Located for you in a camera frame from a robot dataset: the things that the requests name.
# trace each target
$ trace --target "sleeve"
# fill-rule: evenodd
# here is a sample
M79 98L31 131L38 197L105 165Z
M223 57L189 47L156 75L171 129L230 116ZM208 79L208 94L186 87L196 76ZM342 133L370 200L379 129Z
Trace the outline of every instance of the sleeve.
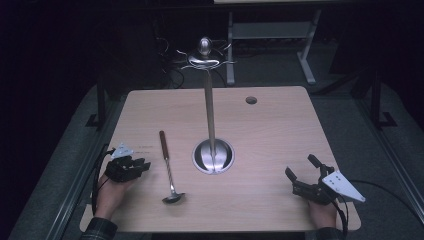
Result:
M103 218L92 218L87 230L81 235L80 240L111 240L115 236L118 226Z
M317 240L345 240L342 231L337 228L320 228L315 234Z

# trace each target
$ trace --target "robotic hand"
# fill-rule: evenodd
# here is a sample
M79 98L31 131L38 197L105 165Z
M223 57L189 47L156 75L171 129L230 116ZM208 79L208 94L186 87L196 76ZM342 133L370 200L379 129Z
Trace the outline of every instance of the robotic hand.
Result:
M293 194L321 205L327 205L334 202L339 195L365 202L365 198L352 186L340 171L334 171L334 167L328 167L322 164L312 154L308 156L308 160L315 168L320 169L321 175L318 179L318 184L309 185L298 181L296 175L287 167L285 173L292 181Z
M112 153L112 161L106 166L105 175L115 182L128 182L141 176L150 169L150 163L144 163L144 158L132 160L134 151L123 143Z

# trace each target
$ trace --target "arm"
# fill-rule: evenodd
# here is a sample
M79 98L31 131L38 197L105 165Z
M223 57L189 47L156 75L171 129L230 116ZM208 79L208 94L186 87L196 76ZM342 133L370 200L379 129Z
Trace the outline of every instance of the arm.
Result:
M87 230L81 235L81 240L96 239L110 240L115 236L118 227L111 222L113 213L124 199L125 192L136 180L117 183L105 175L98 182L99 195L97 198L97 209L91 219Z
M332 204L320 205L312 201L308 203L312 222L318 229L317 240L344 240L342 232L336 228L336 208Z

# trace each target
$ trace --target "circular metal base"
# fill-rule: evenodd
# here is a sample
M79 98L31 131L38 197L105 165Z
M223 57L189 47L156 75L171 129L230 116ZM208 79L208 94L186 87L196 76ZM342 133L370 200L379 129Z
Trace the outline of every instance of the circular metal base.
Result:
M215 139L215 164L212 161L210 140L207 139L194 148L193 163L206 174L220 174L227 171L234 162L233 147L221 139Z

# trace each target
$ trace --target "hole in table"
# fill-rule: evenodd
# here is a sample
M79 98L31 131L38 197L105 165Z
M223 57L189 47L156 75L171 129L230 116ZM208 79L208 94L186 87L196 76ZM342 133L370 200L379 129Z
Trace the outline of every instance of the hole in table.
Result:
M258 102L258 99L256 99L255 97L249 96L246 98L246 102L250 105L253 105Z

